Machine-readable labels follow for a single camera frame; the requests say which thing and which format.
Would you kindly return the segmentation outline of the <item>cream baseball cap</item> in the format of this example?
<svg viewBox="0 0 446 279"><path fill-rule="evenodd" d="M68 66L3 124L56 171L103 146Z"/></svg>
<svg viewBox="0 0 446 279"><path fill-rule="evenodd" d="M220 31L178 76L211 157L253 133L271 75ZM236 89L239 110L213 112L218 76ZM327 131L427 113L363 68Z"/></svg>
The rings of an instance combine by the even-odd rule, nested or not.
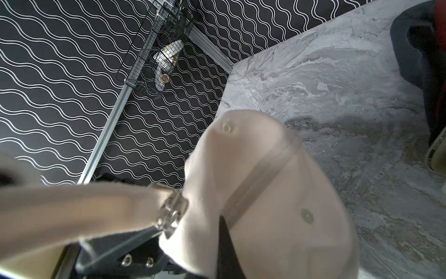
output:
<svg viewBox="0 0 446 279"><path fill-rule="evenodd" d="M223 216L246 279L357 278L354 224L294 130L259 111L228 111L184 172L181 189L45 186L1 156L1 275L51 279L65 245L155 227L169 260L189 277L216 279Z"/></svg>

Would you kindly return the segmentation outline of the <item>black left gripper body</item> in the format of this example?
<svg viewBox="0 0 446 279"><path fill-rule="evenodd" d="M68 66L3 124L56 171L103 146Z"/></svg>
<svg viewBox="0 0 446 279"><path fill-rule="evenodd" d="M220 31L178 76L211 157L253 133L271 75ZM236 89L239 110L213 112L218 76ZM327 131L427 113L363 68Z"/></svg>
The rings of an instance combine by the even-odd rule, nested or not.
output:
<svg viewBox="0 0 446 279"><path fill-rule="evenodd" d="M86 240L75 270L82 276L148 277L168 265L159 246L161 231L155 227L136 232Z"/></svg>

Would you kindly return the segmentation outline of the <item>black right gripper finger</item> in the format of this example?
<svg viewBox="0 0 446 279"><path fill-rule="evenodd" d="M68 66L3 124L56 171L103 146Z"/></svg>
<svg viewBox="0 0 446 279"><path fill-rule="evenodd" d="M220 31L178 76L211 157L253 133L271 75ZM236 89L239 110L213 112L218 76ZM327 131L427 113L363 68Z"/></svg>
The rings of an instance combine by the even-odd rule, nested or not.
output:
<svg viewBox="0 0 446 279"><path fill-rule="evenodd" d="M230 232L223 216L219 219L217 279L245 279L236 255Z"/></svg>

